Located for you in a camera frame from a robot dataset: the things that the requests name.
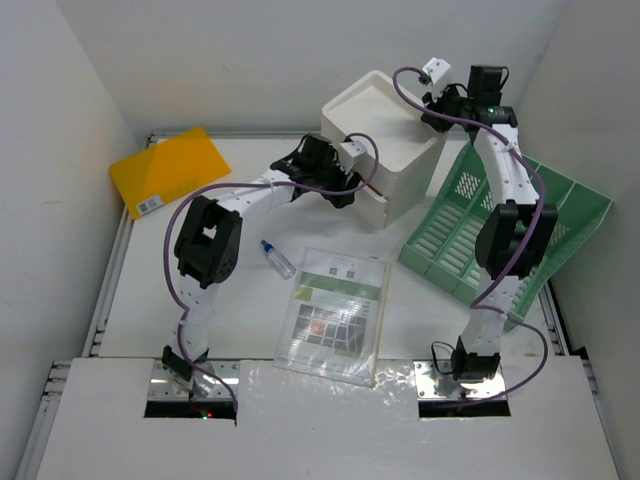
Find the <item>white three-drawer cabinet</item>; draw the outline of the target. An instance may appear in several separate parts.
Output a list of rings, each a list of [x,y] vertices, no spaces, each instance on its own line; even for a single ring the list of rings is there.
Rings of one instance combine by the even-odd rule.
[[[375,141],[380,164],[370,185],[355,194],[352,207],[381,230],[424,199],[446,136],[423,123],[380,71],[365,74],[322,108],[322,136],[339,143],[353,133]]]

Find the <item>clear spray bottle blue cap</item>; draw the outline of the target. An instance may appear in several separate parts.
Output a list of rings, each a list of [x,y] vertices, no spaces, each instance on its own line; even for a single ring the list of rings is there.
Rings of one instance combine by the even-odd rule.
[[[284,279],[290,279],[296,274],[293,264],[271,243],[262,240],[261,246],[266,259]]]

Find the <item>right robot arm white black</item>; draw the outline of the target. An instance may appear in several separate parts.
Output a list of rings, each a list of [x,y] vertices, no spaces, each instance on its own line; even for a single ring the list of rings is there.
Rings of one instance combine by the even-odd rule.
[[[443,59],[430,59],[421,71],[429,88],[423,97],[423,122],[438,132],[463,127],[491,194],[492,211],[475,240],[481,291],[451,355],[452,377],[478,382],[497,372],[511,303],[523,280],[542,262],[558,211],[547,202],[540,175],[524,160],[514,110],[501,103],[508,69],[474,65],[465,89],[454,84],[451,66]]]

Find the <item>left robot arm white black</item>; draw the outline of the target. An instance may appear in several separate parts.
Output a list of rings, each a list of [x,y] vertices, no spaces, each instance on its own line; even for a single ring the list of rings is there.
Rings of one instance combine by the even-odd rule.
[[[339,143],[307,133],[258,179],[222,183],[224,195],[213,199],[206,194],[215,187],[208,185],[180,203],[163,243],[166,285],[182,311],[163,349],[166,369],[187,385],[205,370],[213,299],[237,266],[243,225],[306,193],[319,194],[336,209],[352,204],[356,193],[372,181],[354,166],[368,152],[378,151],[363,133],[351,133]]]

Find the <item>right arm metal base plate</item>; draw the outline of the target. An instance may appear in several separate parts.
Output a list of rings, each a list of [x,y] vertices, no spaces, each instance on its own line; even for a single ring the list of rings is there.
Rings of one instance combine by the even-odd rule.
[[[462,402],[483,399],[504,399],[505,380],[501,368],[492,378],[482,380],[454,380],[443,372],[450,367],[449,361],[442,361],[436,370],[434,362],[418,360],[413,362],[417,398],[421,401]]]

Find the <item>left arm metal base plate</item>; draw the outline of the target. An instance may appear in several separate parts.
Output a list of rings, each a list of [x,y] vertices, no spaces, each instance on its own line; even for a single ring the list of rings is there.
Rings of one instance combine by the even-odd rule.
[[[204,368],[213,371],[230,389],[237,393],[240,362],[209,360]],[[149,401],[186,401],[189,396],[198,401],[230,401],[227,388],[210,375],[196,371],[191,382],[175,377],[160,360],[154,362],[147,399]]]

